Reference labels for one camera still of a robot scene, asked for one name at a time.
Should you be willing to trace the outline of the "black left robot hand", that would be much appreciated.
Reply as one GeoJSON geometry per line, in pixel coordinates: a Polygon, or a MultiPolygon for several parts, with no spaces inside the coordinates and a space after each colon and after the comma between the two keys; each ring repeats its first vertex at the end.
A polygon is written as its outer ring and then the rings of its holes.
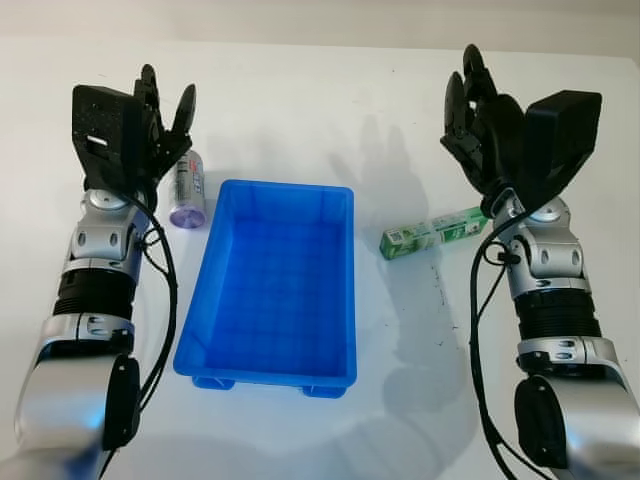
{"type": "Polygon", "coordinates": [[[172,126],[162,122],[156,72],[142,67],[131,94],[104,86],[72,90],[72,143],[86,190],[136,196],[151,210],[162,178],[191,148],[196,87],[188,85],[172,126]]]}

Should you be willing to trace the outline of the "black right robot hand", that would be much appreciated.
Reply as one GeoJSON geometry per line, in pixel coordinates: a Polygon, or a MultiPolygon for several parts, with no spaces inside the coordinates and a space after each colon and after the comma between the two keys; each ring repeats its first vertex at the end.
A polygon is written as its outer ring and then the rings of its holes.
{"type": "Polygon", "coordinates": [[[523,138],[520,105],[498,91],[480,49],[467,45],[462,70],[453,72],[447,83],[440,143],[481,194],[480,208],[488,218],[497,216],[502,197],[516,188],[523,138]]]}

